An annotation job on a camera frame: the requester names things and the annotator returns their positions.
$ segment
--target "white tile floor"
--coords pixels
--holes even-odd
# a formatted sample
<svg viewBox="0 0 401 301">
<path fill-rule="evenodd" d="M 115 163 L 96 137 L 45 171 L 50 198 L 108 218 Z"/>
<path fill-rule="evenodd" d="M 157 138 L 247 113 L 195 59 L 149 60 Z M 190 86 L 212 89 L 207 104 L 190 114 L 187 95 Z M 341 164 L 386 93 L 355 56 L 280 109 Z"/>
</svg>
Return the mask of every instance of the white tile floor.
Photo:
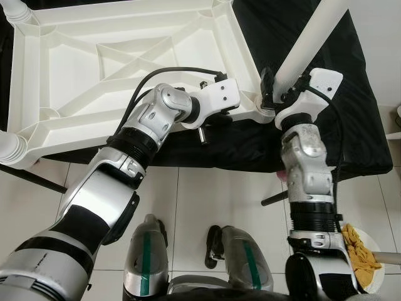
<svg viewBox="0 0 401 301">
<path fill-rule="evenodd" d="M 68 187 L 85 166 L 41 160 L 33 172 Z M 382 251 L 401 252 L 401 167 L 386 175 L 358 177 L 340 183 L 339 211 L 365 230 Z M 259 243 L 274 277 L 274 290 L 287 292 L 284 265 L 290 254 L 288 201 L 261 207 L 260 200 L 283 190 L 275 174 L 150 167 L 138 194 L 141 202 L 121 240 L 102 247 L 84 301 L 120 300 L 123 265 L 131 234 L 146 213 L 166 225 L 169 269 L 227 278 L 224 265 L 213 272 L 204 262 L 206 234 L 212 224 L 231 224 Z M 0 260 L 31 235 L 51 225 L 62 195 L 0 172 Z M 386 265 L 379 292 L 385 300 L 401 300 L 401 268 Z"/>
</svg>

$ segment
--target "black cloth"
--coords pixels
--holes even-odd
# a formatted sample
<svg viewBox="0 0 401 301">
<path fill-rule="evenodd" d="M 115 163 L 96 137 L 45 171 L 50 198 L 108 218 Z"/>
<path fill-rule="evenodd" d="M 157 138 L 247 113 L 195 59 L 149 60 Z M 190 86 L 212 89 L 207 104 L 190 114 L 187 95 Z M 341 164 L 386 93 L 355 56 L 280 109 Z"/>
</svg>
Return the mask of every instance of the black cloth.
<svg viewBox="0 0 401 301">
<path fill-rule="evenodd" d="M 34 9 L 104 1 L 27 1 Z M 318 0 L 235 0 L 234 12 L 259 72 L 269 66 L 276 73 L 318 5 Z M 7 116 L 11 53 L 1 60 L 1 108 Z M 344 80 L 333 101 L 345 123 L 345 160 L 341 178 L 380 174 L 391 170 L 392 160 L 378 113 L 377 103 L 365 71 L 365 59 L 357 32 L 347 12 L 308 67 L 336 70 Z M 336 164 L 338 127 L 330 108 L 316 121 L 328 150 L 327 163 Z M 280 159 L 281 132 L 273 123 L 252 120 L 224 127 L 208 127 L 208 146 L 201 146 L 197 131 L 170 134 L 152 165 L 219 167 L 240 171 L 274 172 L 284 169 Z M 48 156 L 61 161 L 88 163 L 98 147 Z"/>
</svg>

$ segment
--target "green stripe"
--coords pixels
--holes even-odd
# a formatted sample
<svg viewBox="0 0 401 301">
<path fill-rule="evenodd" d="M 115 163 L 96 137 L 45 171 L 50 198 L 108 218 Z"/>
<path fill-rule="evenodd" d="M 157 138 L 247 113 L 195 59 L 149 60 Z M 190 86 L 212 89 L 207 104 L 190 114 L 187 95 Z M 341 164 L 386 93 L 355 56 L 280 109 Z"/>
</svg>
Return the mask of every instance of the green stripe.
<svg viewBox="0 0 401 301">
<path fill-rule="evenodd" d="M 150 233 L 143 235 L 143 257 L 142 257 L 142 278 L 140 280 L 140 295 L 149 295 L 149 276 L 150 276 Z"/>
<path fill-rule="evenodd" d="M 259 277 L 258 268 L 256 267 L 255 257 L 253 256 L 251 246 L 247 241 L 244 241 L 244 248 L 246 259 L 248 260 L 249 271 L 251 272 L 252 276 L 252 285 L 253 288 L 256 290 L 260 290 L 262 288 L 261 279 Z"/>
</svg>

